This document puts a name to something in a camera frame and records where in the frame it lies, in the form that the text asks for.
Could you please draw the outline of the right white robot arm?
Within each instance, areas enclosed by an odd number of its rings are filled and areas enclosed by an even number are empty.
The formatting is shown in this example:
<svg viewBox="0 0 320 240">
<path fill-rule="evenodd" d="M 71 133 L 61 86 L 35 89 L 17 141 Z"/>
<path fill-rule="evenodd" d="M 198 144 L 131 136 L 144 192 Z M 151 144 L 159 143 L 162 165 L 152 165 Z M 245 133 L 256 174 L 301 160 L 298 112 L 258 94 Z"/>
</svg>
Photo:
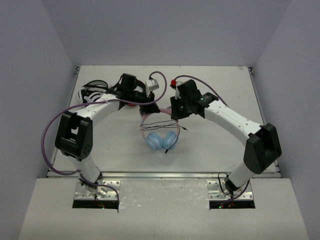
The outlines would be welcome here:
<svg viewBox="0 0 320 240">
<path fill-rule="evenodd" d="M 174 78 L 170 87 L 175 90 L 175 95 L 170 98 L 173 120 L 199 115 L 216 123 L 243 144 L 242 163 L 224 180 L 224 188 L 230 196 L 282 155 L 278 132 L 273 124 L 262 125 L 240 115 L 229 108 L 215 90 L 201 94 L 195 78 L 185 82 Z"/>
</svg>

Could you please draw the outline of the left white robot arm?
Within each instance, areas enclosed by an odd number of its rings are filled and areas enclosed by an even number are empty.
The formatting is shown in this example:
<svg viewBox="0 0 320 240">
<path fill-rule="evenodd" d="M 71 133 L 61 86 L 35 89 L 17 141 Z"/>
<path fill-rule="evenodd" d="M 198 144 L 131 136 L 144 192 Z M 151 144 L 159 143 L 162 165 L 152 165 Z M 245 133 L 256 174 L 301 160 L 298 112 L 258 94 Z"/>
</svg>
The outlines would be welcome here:
<svg viewBox="0 0 320 240">
<path fill-rule="evenodd" d="M 55 147 L 70 159 L 79 173 L 80 184 L 92 194 L 103 187 L 102 173 L 91 156 L 94 127 L 125 105 L 139 106 L 143 113 L 158 112 L 158 99 L 154 95 L 158 88 L 156 79 L 149 77 L 141 82 L 128 73 L 123 73 L 114 86 L 93 80 L 78 92 L 75 111 L 67 109 L 59 114 Z"/>
</svg>

